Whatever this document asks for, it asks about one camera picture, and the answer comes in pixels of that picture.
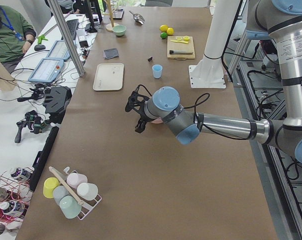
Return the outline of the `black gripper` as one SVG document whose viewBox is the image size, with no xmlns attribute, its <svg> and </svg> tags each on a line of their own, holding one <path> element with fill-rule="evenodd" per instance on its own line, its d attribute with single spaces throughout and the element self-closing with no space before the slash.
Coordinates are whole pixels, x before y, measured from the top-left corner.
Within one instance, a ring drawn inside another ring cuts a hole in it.
<svg viewBox="0 0 302 240">
<path fill-rule="evenodd" d="M 149 120 L 149 117 L 146 115 L 143 109 L 139 109 L 136 112 L 139 114 L 140 118 L 138 120 L 137 125 L 135 126 L 134 131 L 137 133 L 141 133 L 146 129 L 146 124 Z"/>
</svg>

